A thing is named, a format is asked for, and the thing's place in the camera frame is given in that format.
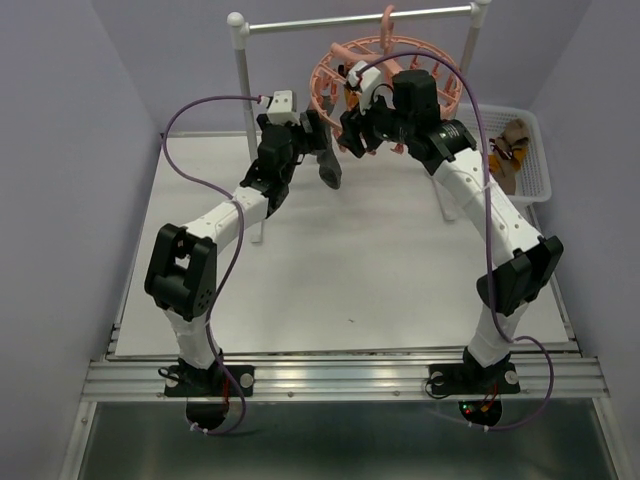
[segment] horizontal bar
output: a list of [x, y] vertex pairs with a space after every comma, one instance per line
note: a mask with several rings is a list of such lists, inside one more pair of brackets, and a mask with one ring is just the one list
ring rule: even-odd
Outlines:
[[[410, 10], [408, 12], [393, 12], [391, 19], [417, 20], [420, 18], [446, 18], [470, 16], [473, 12], [471, 5], [464, 7], [429, 8], [426, 10]], [[295, 32], [312, 28], [340, 27], [344, 25], [357, 25], [360, 23], [377, 23], [382, 20], [382, 13], [371, 15], [355, 15], [351, 17], [319, 18], [317, 20], [297, 20], [292, 22], [264, 23], [261, 25], [249, 25], [249, 35], [263, 33]]]
[[[550, 352], [560, 352], [563, 355], [567, 354], [575, 354], [579, 356], [579, 348], [578, 344], [575, 340], [564, 342], [564, 343], [545, 343], [545, 347]], [[163, 354], [163, 355], [115, 355], [116, 342], [111, 342], [109, 346], [109, 355], [107, 356], [107, 360], [115, 361], [115, 362], [129, 362], [129, 361], [142, 361], [142, 362], [172, 362], [175, 360], [177, 352], [174, 354]], [[347, 352], [307, 352], [308, 355], [304, 355], [304, 358], [310, 358], [309, 355], [312, 355], [313, 358], [321, 358], [330, 356], [334, 359], [347, 359], [353, 360], [354, 358], [363, 358], [370, 357], [375, 358], [375, 355], [397, 355], [397, 356], [405, 356], [405, 355], [421, 355], [426, 359], [436, 359], [440, 358], [443, 355], [453, 355], [452, 359], [460, 359], [462, 357], [462, 352], [464, 347], [426, 347], [426, 348], [413, 348], [413, 349], [393, 349], [393, 350], [376, 350], [376, 351], [363, 351], [360, 352], [361, 355]], [[539, 356], [538, 347], [533, 344], [521, 343], [516, 344], [511, 347], [511, 352], [518, 355], [527, 355], [534, 354]], [[255, 361], [255, 358], [258, 358], [257, 361], [262, 361], [265, 358], [271, 359], [274, 361], [275, 359], [279, 361], [291, 361], [296, 360], [299, 357], [297, 355], [292, 355], [291, 353], [283, 353], [283, 352], [269, 352], [269, 353], [227, 353], [227, 358], [229, 360], [237, 360], [237, 361]]]
[[[298, 357], [281, 362], [269, 356], [254, 357], [256, 367], [252, 402], [430, 401], [424, 393], [429, 364], [459, 361], [459, 357], [375, 356], [352, 361], [331, 357]], [[522, 393], [514, 399], [543, 398], [549, 384], [544, 357], [512, 357]], [[242, 363], [228, 361], [229, 364]], [[87, 375], [83, 401], [180, 402], [163, 395], [160, 362], [95, 362]], [[553, 398], [607, 397], [608, 391], [597, 359], [554, 356], [556, 384]], [[219, 399], [191, 399], [218, 401]]]

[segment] metal extrusion frame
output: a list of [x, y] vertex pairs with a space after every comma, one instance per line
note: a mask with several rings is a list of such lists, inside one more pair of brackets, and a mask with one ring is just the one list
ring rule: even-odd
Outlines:
[[[255, 366], [254, 390], [253, 396], [247, 399], [249, 402], [423, 402], [432, 400], [424, 392], [429, 365], [458, 363], [460, 358], [460, 352], [230, 355], [226, 363]], [[608, 396], [597, 359], [582, 358], [576, 354], [554, 354], [552, 358], [555, 367], [554, 398]], [[549, 384], [549, 369], [544, 357], [522, 353], [514, 354], [512, 361], [522, 387], [522, 393], [513, 398], [543, 398]], [[82, 401], [183, 402], [181, 398], [164, 397], [164, 380], [158, 376], [158, 368], [162, 366], [166, 363], [94, 362], [89, 367]], [[220, 401], [219, 398], [190, 400]]]

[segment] glass panel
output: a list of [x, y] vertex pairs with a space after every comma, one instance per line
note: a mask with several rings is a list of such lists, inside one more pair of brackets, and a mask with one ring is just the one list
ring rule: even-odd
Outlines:
[[[504, 404], [502, 423], [536, 408]], [[228, 437], [190, 432], [180, 404], [103, 404], [81, 479], [615, 478], [590, 400], [551, 402], [538, 420], [485, 434], [433, 415], [455, 403], [249, 405]]]

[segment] brown cloth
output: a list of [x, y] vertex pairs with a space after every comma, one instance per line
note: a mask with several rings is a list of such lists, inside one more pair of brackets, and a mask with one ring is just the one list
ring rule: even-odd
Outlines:
[[507, 123], [498, 138], [490, 139], [493, 153], [489, 155], [489, 169], [507, 195], [516, 193], [516, 173], [522, 168], [529, 139], [529, 127], [520, 118]]

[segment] white rack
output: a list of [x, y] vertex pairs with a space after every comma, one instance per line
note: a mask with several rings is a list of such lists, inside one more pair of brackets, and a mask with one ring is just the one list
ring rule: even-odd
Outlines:
[[[489, 138], [499, 136], [508, 122], [516, 118], [524, 120], [529, 127], [531, 141], [527, 155], [524, 157], [522, 170], [516, 174], [517, 189], [514, 195], [509, 195], [516, 207], [526, 207], [532, 203], [546, 202], [551, 198], [551, 180], [547, 168], [547, 157], [542, 144], [542, 134], [536, 116], [518, 108], [480, 105], [482, 122]], [[469, 104], [460, 104], [456, 118], [469, 129], [476, 140], [480, 140], [478, 126], [473, 108]]]
[[[407, 12], [393, 12], [391, 19], [400, 20], [416, 20], [416, 19], [437, 19], [468, 16], [471, 19], [467, 39], [460, 59], [460, 71], [467, 73], [473, 52], [476, 47], [480, 29], [487, 15], [487, 9], [491, 0], [475, 0], [466, 6], [445, 7], [445, 8], [429, 8], [425, 10], [410, 10]], [[247, 40], [251, 36], [265, 35], [270, 33], [294, 32], [298, 30], [311, 30], [317, 28], [331, 28], [346, 25], [358, 25], [362, 23], [379, 23], [382, 20], [382, 14], [371, 15], [355, 15], [351, 17], [332, 17], [319, 18], [314, 20], [297, 20], [292, 22], [265, 23], [259, 25], [251, 25], [247, 22], [241, 13], [233, 12], [227, 17], [227, 24], [231, 28], [231, 38], [233, 41], [233, 49], [235, 51], [236, 66], [238, 69], [238, 79], [240, 81], [240, 93], [242, 95], [251, 96], [251, 86], [249, 82], [249, 68], [247, 65]], [[244, 123], [247, 132], [247, 143], [249, 145], [249, 158], [255, 159], [258, 156], [258, 137], [256, 125], [254, 122], [253, 105], [251, 101], [243, 101]], [[442, 213], [447, 218], [449, 206], [443, 205], [443, 198], [447, 193], [436, 182], [433, 183], [440, 200]], [[250, 235], [252, 243], [262, 242], [262, 232], [264, 222], [260, 224], [259, 230]]]

